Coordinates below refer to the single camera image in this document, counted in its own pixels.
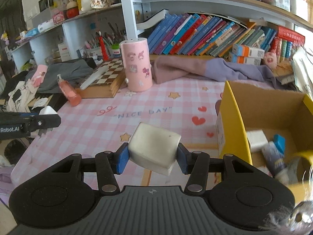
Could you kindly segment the beige foam block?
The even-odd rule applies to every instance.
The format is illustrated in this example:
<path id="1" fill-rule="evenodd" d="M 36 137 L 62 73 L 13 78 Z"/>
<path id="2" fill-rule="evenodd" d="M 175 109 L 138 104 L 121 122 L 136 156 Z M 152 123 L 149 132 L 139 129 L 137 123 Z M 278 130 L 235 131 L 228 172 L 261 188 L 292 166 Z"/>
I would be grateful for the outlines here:
<path id="1" fill-rule="evenodd" d="M 169 176 L 180 140 L 181 135 L 175 132 L 141 122 L 128 144 L 130 160 L 145 169 Z"/>

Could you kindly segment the white charger plug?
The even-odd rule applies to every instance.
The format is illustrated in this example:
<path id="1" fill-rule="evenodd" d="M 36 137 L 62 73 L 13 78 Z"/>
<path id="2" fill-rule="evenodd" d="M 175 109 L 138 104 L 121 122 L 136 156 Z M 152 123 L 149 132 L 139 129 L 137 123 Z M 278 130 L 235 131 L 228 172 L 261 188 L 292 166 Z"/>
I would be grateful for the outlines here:
<path id="1" fill-rule="evenodd" d="M 259 152 L 268 143 L 263 130 L 250 130 L 246 132 L 251 153 Z"/>

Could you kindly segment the blue object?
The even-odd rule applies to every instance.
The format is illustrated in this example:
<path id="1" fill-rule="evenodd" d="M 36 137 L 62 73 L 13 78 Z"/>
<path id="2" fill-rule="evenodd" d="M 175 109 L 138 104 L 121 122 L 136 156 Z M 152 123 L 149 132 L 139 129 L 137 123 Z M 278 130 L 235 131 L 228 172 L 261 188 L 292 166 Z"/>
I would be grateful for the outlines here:
<path id="1" fill-rule="evenodd" d="M 282 156 L 285 154 L 285 138 L 279 134 L 273 136 L 273 143 Z"/>

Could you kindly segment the yellow tape roll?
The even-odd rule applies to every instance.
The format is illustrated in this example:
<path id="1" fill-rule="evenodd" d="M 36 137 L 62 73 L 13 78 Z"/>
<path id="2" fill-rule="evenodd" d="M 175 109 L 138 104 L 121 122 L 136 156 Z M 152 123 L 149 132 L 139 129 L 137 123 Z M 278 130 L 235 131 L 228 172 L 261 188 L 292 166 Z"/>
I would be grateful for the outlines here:
<path id="1" fill-rule="evenodd" d="M 289 184 L 309 181 L 312 168 L 312 150 L 296 152 L 287 164 Z"/>

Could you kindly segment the pink checked tablecloth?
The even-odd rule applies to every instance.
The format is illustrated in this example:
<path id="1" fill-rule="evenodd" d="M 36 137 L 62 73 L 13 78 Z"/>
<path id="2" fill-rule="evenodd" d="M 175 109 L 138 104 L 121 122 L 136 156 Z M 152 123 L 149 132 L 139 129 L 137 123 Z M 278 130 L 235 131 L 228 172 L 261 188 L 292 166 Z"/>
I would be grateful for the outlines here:
<path id="1" fill-rule="evenodd" d="M 58 112 L 60 126 L 30 144 L 11 173 L 12 184 L 20 185 L 73 153 L 91 158 L 115 151 L 131 139 L 139 123 L 176 132 L 190 151 L 217 156 L 215 104 L 223 89 L 223 83 L 181 78 L 145 92 L 122 89 L 110 99 L 65 104 Z"/>

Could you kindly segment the grey clothing pile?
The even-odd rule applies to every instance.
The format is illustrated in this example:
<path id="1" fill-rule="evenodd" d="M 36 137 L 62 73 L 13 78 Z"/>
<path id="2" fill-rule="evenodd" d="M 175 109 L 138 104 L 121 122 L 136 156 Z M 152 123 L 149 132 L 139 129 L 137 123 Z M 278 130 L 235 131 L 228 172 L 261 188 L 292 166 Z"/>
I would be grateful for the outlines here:
<path id="1" fill-rule="evenodd" d="M 92 74 L 93 69 L 85 60 L 68 61 L 51 65 L 38 65 L 36 70 L 31 70 L 25 77 L 25 82 L 39 80 L 39 93 L 61 93 L 57 76 L 67 81 L 72 87 L 76 87 L 82 79 Z"/>

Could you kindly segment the wooden chess board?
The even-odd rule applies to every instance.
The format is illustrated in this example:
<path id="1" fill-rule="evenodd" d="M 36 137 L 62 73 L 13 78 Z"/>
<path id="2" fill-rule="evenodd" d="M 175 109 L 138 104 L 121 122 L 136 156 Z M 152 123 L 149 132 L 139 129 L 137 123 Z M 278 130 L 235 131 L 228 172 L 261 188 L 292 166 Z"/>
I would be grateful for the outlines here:
<path id="1" fill-rule="evenodd" d="M 75 88 L 83 99 L 113 98 L 125 83 L 121 58 L 103 62 Z"/>

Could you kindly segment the pink cylinder container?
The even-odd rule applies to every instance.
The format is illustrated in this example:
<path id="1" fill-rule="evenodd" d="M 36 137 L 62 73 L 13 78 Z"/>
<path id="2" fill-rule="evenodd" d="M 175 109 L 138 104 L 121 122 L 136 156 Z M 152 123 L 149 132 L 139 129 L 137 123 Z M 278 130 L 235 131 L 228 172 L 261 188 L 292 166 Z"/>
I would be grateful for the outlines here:
<path id="1" fill-rule="evenodd" d="M 143 92 L 152 87 L 152 72 L 148 40 L 137 38 L 119 44 L 126 84 L 130 91 Z"/>

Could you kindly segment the red figurine pen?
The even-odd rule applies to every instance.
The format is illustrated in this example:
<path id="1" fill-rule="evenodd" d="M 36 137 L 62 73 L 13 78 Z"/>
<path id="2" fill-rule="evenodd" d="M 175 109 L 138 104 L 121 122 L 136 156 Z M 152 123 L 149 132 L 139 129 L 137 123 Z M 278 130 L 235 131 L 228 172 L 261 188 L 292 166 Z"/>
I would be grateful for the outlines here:
<path id="1" fill-rule="evenodd" d="M 106 46 L 104 44 L 104 40 L 103 40 L 103 36 L 101 34 L 101 31 L 98 32 L 98 35 L 99 35 L 99 44 L 101 47 L 102 57 L 103 57 L 104 61 L 108 61 L 109 56 L 108 56 L 107 51 L 106 51 Z"/>

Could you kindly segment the pink purple cloth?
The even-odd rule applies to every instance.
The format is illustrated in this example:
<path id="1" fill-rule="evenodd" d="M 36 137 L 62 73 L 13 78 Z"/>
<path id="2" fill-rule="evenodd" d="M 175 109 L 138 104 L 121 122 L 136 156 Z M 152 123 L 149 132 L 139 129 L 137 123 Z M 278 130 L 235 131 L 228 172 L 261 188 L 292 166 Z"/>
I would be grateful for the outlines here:
<path id="1" fill-rule="evenodd" d="M 282 88 L 266 65 L 231 63 L 223 58 L 205 60 L 167 55 L 157 57 L 151 65 L 152 76 L 157 84 L 188 77 L 217 82 L 254 80 L 270 82 L 275 89 Z"/>

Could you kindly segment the orange white box lower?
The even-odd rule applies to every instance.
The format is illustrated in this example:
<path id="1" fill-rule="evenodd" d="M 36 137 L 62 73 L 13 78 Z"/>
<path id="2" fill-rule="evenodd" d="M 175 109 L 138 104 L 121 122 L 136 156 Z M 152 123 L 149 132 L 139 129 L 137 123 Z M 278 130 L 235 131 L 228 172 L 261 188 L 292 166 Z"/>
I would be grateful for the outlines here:
<path id="1" fill-rule="evenodd" d="M 250 64 L 256 66 L 259 66 L 262 61 L 260 58 L 237 56 L 233 52 L 229 52 L 228 59 L 232 63 Z"/>

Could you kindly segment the orange white box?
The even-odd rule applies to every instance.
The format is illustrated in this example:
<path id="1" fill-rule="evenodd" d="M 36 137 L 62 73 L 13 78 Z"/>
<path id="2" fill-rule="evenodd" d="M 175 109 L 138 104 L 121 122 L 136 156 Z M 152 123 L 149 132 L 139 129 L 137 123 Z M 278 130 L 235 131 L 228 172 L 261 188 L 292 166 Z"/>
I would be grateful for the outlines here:
<path id="1" fill-rule="evenodd" d="M 250 64 L 256 66 L 259 66 L 262 61 L 260 58 L 237 56 L 233 52 L 229 52 L 228 59 L 232 63 Z"/>
<path id="2" fill-rule="evenodd" d="M 255 47 L 249 47 L 246 45 L 233 44 L 232 52 L 236 56 L 241 57 L 251 57 L 251 58 L 260 58 L 263 59 L 265 55 L 265 50 Z"/>

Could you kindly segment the orange white box upper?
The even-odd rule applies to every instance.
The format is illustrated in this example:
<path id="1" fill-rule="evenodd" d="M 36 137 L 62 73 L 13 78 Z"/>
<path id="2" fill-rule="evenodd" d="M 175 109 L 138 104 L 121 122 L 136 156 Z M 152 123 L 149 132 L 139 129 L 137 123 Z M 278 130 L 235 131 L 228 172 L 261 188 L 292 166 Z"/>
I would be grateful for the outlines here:
<path id="1" fill-rule="evenodd" d="M 233 44 L 232 52 L 236 56 L 241 57 L 251 57 L 251 58 L 260 58 L 263 59 L 265 55 L 265 50 L 255 47 L 249 47 L 246 45 Z"/>

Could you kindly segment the white tote bag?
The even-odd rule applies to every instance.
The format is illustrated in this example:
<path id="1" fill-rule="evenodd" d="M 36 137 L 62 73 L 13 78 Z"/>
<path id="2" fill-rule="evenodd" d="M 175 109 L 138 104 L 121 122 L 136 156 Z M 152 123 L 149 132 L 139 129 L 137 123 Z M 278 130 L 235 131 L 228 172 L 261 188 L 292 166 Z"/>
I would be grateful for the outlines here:
<path id="1" fill-rule="evenodd" d="M 312 99 L 312 54 L 301 46 L 292 56 L 296 88 Z"/>

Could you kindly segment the red thick dictionary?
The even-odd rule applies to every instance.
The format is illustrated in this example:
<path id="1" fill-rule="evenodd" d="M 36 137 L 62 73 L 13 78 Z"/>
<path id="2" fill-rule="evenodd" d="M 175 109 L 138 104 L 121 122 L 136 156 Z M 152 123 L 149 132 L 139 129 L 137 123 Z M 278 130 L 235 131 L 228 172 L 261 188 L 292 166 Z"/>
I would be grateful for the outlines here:
<path id="1" fill-rule="evenodd" d="M 291 41 L 295 45 L 304 45 L 305 36 L 283 26 L 277 27 L 277 36 L 281 39 Z"/>

